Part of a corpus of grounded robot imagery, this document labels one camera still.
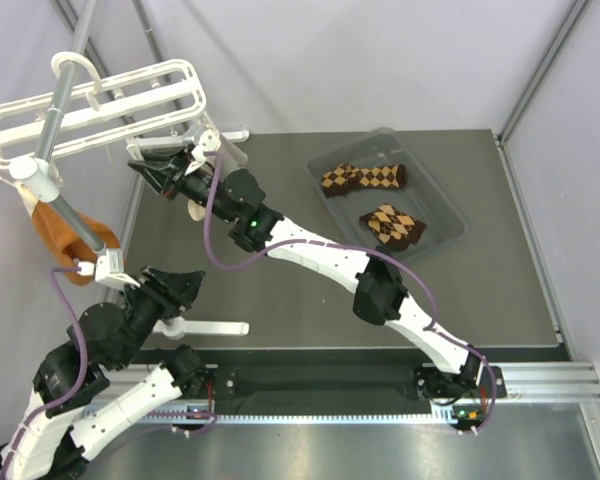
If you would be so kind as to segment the cream white ribbed sock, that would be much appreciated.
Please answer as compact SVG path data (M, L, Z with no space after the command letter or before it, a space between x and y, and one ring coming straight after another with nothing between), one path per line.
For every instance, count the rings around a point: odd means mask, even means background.
M195 221L203 221L206 217L206 208L193 200L187 202L187 212L189 217Z

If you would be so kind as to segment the white plastic clip hanger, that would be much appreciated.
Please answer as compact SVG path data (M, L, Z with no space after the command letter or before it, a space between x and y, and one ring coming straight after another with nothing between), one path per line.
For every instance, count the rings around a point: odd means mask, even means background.
M218 151L228 154L231 164L248 161L235 145L247 139L247 132L224 133L216 127L197 72L186 60L102 77L84 56L59 52L51 66L56 75L74 66L90 79L63 87L65 107L58 106L52 92L0 104L0 171L8 171L21 156L54 163L120 142L134 160L142 159L143 151L185 151L183 135L199 123L219 131Z

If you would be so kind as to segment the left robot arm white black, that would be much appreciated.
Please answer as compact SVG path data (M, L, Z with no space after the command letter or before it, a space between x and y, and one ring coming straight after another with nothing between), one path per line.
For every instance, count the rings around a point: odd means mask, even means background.
M40 364L23 419L0 445L0 478L76 479L140 419L200 394L208 383L206 365L190 346L180 345L126 393L85 413L109 388L107 372L127 368L158 322L192 307L205 275L146 267L124 286L123 304L101 302L72 314L68 341Z

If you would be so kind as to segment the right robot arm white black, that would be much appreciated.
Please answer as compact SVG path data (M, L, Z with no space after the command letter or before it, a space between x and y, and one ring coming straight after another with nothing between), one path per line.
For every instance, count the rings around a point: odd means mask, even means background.
M498 380L486 357L468 342L450 334L426 312L403 284L409 270L380 250L334 243L269 208L266 195L244 167L229 166L219 152L206 154L212 169L197 167L185 152L172 156L147 155L129 161L157 194L172 200L179 195L204 207L203 241L208 257L213 217L230 224L230 238L249 253L250 265L267 256L291 262L322 275L350 292L352 310L362 321L388 327L424 352L451 389L449 397L472 394L489 379Z

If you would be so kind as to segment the white stand base foot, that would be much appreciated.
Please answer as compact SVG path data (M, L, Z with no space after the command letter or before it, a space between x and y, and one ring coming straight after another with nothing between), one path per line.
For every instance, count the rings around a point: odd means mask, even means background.
M250 324L233 321L187 320L181 316L159 320L153 327L153 334L163 335L170 340L180 340L187 335L197 336L246 336Z

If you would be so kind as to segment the orange sock with cream cuff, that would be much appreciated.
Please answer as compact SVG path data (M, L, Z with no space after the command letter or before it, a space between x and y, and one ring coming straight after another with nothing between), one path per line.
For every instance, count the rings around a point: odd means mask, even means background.
M69 225L49 206L30 193L26 187L17 184L16 189L31 218L36 233L60 267L75 266L75 261L96 262L97 255L69 227ZM80 214L81 219L99 236L109 248L120 248L115 233L104 223ZM65 276L74 285L85 286L93 282L93 276L82 276L66 272Z

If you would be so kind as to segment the white pole joint connector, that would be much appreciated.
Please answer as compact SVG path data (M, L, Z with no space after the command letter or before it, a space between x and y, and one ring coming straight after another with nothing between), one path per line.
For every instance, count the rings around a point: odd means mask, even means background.
M13 180L41 202L51 203L60 196L62 178L53 163L37 157L21 156L10 162L8 172Z

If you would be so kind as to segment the brown orange argyle sock flat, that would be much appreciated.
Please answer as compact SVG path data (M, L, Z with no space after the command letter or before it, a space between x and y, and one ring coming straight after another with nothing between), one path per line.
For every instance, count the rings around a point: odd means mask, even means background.
M407 181L404 165L362 168L342 163L322 176L320 187L324 195L331 198L363 189L400 189Z

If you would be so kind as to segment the brown orange argyle sock crumpled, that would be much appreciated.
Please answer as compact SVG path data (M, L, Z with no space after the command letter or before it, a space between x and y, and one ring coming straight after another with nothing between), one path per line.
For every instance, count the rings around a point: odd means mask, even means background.
M390 204L382 204L372 212L359 217L374 237L384 247L394 251L405 251L417 244L427 225L398 210Z

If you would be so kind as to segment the clear plastic bin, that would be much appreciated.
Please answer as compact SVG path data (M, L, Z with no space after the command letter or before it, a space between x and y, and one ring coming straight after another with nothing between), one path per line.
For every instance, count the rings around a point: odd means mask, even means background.
M403 263L448 248L469 233L465 215L395 131L366 133L307 164L346 242L389 250Z

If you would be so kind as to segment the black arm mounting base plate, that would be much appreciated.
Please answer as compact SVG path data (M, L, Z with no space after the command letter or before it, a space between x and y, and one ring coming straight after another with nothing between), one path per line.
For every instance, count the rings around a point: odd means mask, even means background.
M227 415L420 414L432 400L476 400L491 391L454 384L448 374L412 365L221 365L212 372L215 411Z

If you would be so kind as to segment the aluminium frame rail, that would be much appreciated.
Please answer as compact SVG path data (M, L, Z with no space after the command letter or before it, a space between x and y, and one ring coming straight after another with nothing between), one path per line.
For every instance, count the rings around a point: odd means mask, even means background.
M500 390L498 405L600 403L600 383L594 368L585 363L549 362L540 364L505 363L493 367ZM411 407L380 411L380 400L369 398L361 407L351 399L329 400L318 406L316 394L294 394L296 402L285 408L267 407L263 413L238 408L234 413L226 403L204 391L198 398L164 402L144 413L137 422L160 425L447 425L479 420L482 402L474 397L452 405L442 400L419 400Z

